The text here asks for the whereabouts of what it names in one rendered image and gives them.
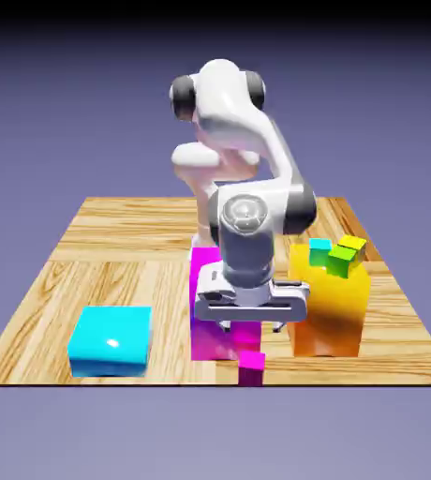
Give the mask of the small magenta cube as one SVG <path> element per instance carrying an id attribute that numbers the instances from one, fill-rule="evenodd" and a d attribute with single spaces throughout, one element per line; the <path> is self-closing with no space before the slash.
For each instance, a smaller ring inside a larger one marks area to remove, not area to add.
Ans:
<path id="1" fill-rule="evenodd" d="M 263 352 L 241 351 L 238 362 L 238 385 L 258 387 L 263 385 L 265 354 Z"/>

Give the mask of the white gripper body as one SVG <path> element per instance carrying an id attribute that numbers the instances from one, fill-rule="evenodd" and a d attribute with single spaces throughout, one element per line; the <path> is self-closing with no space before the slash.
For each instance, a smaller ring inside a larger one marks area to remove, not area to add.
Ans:
<path id="1" fill-rule="evenodd" d="M 297 323 L 306 318 L 310 287 L 302 281 L 270 280 L 255 289 L 198 292 L 195 317 L 217 323 L 231 321 Z"/>

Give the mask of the small yellow cube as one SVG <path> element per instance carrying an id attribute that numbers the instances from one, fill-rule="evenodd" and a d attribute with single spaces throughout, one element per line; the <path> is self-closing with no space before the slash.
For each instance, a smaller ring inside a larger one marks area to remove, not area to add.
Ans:
<path id="1" fill-rule="evenodd" d="M 361 263 L 365 257 L 367 240 L 358 236 L 344 235 L 337 243 L 342 257 L 354 264 Z"/>

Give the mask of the large magenta box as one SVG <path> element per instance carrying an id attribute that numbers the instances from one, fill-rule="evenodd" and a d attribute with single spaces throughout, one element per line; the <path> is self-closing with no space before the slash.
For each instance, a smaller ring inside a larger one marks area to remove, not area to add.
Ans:
<path id="1" fill-rule="evenodd" d="M 193 361 L 238 360 L 240 353 L 258 353 L 261 343 L 260 322 L 236 322 L 224 332 L 217 323 L 201 321 L 194 315 L 194 302 L 201 267 L 221 260 L 217 247 L 194 247 L 190 256 L 189 306 L 190 343 Z"/>

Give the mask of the small green cube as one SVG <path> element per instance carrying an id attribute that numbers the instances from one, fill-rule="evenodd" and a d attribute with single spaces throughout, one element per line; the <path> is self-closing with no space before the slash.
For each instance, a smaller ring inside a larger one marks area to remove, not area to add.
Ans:
<path id="1" fill-rule="evenodd" d="M 356 266 L 358 251 L 350 247 L 335 245 L 328 253 L 326 272 L 339 278 L 348 278 L 351 270 Z"/>

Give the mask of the large orange box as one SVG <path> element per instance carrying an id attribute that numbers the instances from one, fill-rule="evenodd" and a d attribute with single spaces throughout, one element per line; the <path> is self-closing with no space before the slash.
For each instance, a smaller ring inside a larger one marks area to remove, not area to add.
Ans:
<path id="1" fill-rule="evenodd" d="M 288 324 L 293 354 L 301 357 L 356 357 L 360 350 L 371 279 L 362 264 L 347 278 L 309 264 L 309 246 L 290 247 L 290 279 L 310 287 L 307 315 Z"/>

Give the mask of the small cyan cube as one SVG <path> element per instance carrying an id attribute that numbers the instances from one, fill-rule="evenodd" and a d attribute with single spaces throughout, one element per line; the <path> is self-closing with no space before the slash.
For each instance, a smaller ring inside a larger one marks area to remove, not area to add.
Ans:
<path id="1" fill-rule="evenodd" d="M 332 242 L 328 238 L 309 239 L 309 264 L 311 266 L 324 267 L 329 253 L 332 250 Z"/>

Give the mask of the large cyan box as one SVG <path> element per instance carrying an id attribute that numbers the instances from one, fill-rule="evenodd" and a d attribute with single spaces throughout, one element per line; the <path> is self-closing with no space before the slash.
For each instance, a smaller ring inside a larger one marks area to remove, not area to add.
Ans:
<path id="1" fill-rule="evenodd" d="M 74 378 L 140 377 L 148 366 L 152 309 L 85 307 L 67 344 Z"/>

